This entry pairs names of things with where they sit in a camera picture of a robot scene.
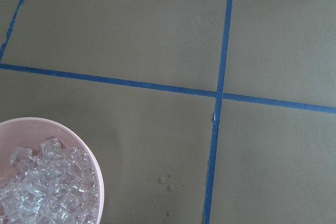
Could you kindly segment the pile of clear ice cubes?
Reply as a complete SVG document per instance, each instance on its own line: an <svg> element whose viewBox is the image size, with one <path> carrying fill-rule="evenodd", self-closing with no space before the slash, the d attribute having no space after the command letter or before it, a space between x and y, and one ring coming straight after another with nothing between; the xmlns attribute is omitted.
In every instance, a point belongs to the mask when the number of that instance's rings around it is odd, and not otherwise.
<svg viewBox="0 0 336 224"><path fill-rule="evenodd" d="M38 152L18 146L14 177L1 185L1 223L98 223L99 185L89 154L58 138Z"/></svg>

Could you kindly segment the pink bowl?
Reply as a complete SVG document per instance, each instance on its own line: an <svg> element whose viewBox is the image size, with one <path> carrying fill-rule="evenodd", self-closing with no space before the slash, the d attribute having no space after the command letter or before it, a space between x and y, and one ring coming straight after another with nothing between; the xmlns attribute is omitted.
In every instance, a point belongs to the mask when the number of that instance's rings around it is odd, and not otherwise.
<svg viewBox="0 0 336 224"><path fill-rule="evenodd" d="M1 122L1 186L14 178L16 169L9 164L10 156L18 146L40 150L44 140L57 137L62 146L76 146L89 155L96 173L98 209L96 223L100 223L104 207L104 181L99 163L91 149L71 129L44 118L25 117Z"/></svg>

